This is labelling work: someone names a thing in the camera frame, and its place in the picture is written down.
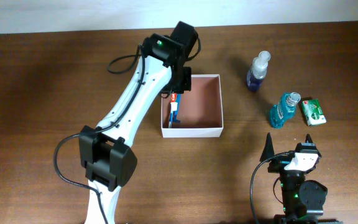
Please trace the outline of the green Colgate toothpaste tube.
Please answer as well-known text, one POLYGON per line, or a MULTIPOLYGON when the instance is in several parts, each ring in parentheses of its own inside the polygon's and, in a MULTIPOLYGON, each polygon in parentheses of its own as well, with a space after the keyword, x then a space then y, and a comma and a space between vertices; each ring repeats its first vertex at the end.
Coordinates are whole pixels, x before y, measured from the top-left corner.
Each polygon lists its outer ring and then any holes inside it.
POLYGON ((174 113, 178 109, 178 94, 172 93, 170 99, 170 112, 174 113))

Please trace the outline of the blue disposable razor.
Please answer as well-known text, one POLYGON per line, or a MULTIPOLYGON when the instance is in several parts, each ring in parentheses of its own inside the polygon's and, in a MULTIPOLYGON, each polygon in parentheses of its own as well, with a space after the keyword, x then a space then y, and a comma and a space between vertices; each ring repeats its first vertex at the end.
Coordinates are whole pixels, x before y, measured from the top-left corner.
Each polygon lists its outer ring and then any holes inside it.
POLYGON ((178 120, 178 112, 179 112, 179 108, 180 108, 180 101, 181 101, 181 94, 178 94, 178 109, 175 111, 175 114, 173 116, 173 122, 174 123, 180 123, 180 120, 178 120))

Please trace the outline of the dark blue spray bottle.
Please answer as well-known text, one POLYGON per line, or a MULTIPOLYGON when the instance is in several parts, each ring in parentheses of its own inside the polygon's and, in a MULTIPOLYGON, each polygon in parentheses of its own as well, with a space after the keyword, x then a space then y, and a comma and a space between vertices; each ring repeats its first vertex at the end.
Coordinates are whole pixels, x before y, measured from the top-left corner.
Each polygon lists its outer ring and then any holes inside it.
POLYGON ((246 76, 246 85, 250 91, 256 92, 260 88, 267 74, 267 67, 269 65, 270 58, 270 53, 264 50, 253 59, 252 65, 246 76))

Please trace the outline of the blue white toothbrush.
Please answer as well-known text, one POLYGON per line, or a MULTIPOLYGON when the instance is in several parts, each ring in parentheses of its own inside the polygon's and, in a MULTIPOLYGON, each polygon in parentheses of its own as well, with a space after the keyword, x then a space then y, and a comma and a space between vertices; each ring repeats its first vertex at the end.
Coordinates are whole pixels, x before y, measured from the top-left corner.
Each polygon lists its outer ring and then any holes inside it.
POLYGON ((174 110, 170 110, 170 117, 169 117, 169 120, 168 120, 168 128, 172 128, 172 123, 173 123, 173 116, 175 114, 175 111, 174 110))

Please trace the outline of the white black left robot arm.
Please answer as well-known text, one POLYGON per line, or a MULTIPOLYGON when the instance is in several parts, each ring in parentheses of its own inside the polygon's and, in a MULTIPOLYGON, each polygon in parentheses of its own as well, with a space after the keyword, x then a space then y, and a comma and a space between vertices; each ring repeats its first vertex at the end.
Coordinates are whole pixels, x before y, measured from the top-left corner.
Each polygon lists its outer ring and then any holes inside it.
POLYGON ((145 38, 134 75, 117 103, 95 128, 81 130, 80 162, 89 187, 86 223, 114 223, 119 192, 137 165, 131 149, 136 132, 159 94, 191 90, 191 68, 185 63, 199 42, 195 28, 184 22, 170 35, 145 38))

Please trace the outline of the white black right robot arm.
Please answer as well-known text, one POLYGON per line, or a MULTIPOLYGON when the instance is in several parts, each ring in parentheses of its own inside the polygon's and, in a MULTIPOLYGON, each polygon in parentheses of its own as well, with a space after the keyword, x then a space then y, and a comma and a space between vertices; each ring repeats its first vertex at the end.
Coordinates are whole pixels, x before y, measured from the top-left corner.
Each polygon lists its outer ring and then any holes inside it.
POLYGON ((274 153, 272 137, 267 134, 260 162, 268 163, 269 173, 279 174, 284 212, 274 216, 274 223, 340 223, 337 219, 320 219, 328 188, 315 180, 306 180, 306 174, 316 169, 321 158, 309 134, 293 151, 279 154, 274 153))

